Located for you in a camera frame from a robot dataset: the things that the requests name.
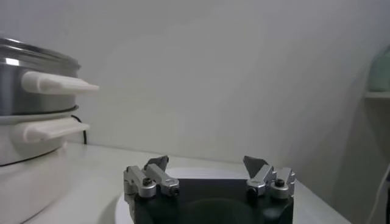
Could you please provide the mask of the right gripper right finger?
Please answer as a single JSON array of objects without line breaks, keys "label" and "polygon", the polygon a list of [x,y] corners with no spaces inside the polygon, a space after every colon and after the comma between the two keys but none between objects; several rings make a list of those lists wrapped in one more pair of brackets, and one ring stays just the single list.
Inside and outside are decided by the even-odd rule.
[{"label": "right gripper right finger", "polygon": [[269,195],[274,199],[285,200],[294,196],[296,174],[291,168],[275,170],[265,160],[251,156],[244,156],[243,163],[249,174],[246,185],[250,198]]}]

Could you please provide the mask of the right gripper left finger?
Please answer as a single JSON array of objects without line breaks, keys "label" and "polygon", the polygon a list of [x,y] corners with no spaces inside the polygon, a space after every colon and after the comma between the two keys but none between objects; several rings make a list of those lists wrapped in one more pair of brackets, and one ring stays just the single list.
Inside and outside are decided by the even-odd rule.
[{"label": "right gripper left finger", "polygon": [[151,200],[157,195],[174,198],[180,194],[179,180],[166,173],[167,155],[151,158],[140,168],[128,166],[123,172],[124,200]]}]

